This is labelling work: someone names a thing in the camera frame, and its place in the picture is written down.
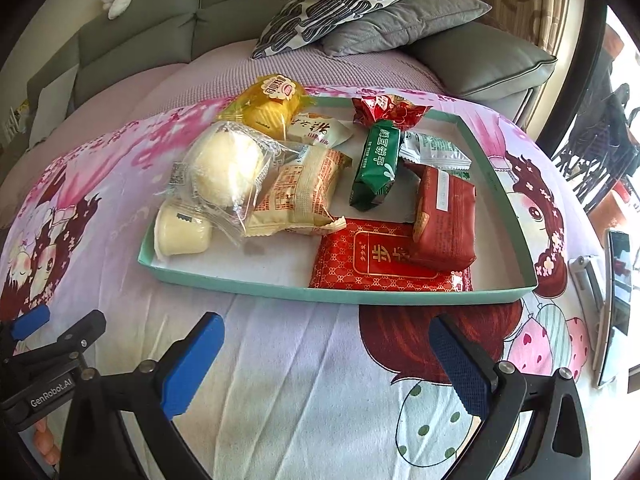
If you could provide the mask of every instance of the tray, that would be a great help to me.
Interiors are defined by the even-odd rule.
[[[340,178],[331,206],[335,216],[412,222],[418,178],[404,167],[385,202],[359,213],[348,205],[351,184],[362,155],[366,130],[351,124],[353,105],[345,98],[316,98],[310,111],[333,116],[354,128],[353,137],[338,146],[353,159]],[[151,223],[142,241],[138,261],[160,281],[236,294],[283,300],[348,304],[490,304],[511,303],[538,286],[529,249],[506,192],[476,138],[462,118],[431,109],[413,131],[449,139],[473,163],[471,181],[476,186],[476,254],[471,266],[474,287],[468,292],[385,292],[308,288],[319,237],[281,232],[251,238],[238,250],[220,232],[202,254],[156,259]]]

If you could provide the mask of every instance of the screw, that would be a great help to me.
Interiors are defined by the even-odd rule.
[[[560,374],[560,377],[562,377],[565,380],[569,380],[569,379],[573,379],[574,375],[571,373],[571,370],[569,370],[569,368],[560,368],[558,370],[558,373]]]
[[[140,370],[143,374],[148,374],[156,369],[156,362],[153,359],[147,359],[146,361],[142,361],[138,365],[138,370]]]
[[[516,371],[516,367],[508,361],[500,361],[498,363],[498,370],[500,370],[503,374],[513,374],[514,371]]]
[[[94,378],[95,375],[95,368],[86,368],[85,370],[82,370],[82,373],[80,374],[80,378],[83,381],[90,381],[91,379]]]

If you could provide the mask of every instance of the snack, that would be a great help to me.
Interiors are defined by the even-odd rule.
[[[326,115],[301,113],[296,115],[287,132],[287,139],[311,146],[332,148],[349,140],[353,131],[338,119]]]
[[[358,211],[368,211],[385,201],[396,180],[399,146],[400,130],[391,121],[377,121],[369,130],[349,198]]]
[[[238,241],[262,182],[286,151],[244,124],[218,121],[174,164],[169,196]]]
[[[399,156],[439,170],[466,171],[471,167],[471,159],[453,142],[416,132],[404,134]]]
[[[464,270],[475,260],[476,188],[427,166],[418,190],[411,262],[434,270]]]
[[[246,235],[267,236],[283,230],[323,235],[343,229],[344,217],[332,217],[329,204],[338,175],[351,159],[320,146],[287,145],[300,152],[280,168],[248,219]]]
[[[212,225],[177,203],[165,200],[154,225],[154,248],[158,259],[172,254],[203,253],[211,243]]]
[[[285,140],[293,117],[310,102],[300,83],[282,74],[271,74],[258,78],[218,118],[243,123],[273,139]]]
[[[436,272],[409,263],[411,224],[347,220],[322,238],[309,287],[428,292],[471,290],[469,270]]]
[[[422,116],[431,110],[432,106],[418,106],[400,96],[376,95],[374,97],[354,97],[351,99],[356,113],[354,123],[364,124],[367,128],[376,121],[386,119],[393,121],[394,126],[404,132],[420,122]]]

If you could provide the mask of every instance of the yellow snack package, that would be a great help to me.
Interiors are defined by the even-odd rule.
[[[286,140],[293,117],[311,103],[300,83],[282,74],[271,74],[258,78],[218,118],[246,124],[276,140]]]
[[[280,167],[276,180],[254,208],[246,223],[246,236],[284,230],[327,235],[346,227],[344,216],[336,219],[329,214],[329,205],[340,172],[351,165],[351,159],[321,146],[297,146],[299,153]]]

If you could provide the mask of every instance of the patterned pillow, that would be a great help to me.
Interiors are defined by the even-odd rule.
[[[305,46],[341,23],[357,20],[367,12],[398,0],[291,0],[264,29],[253,59]]]

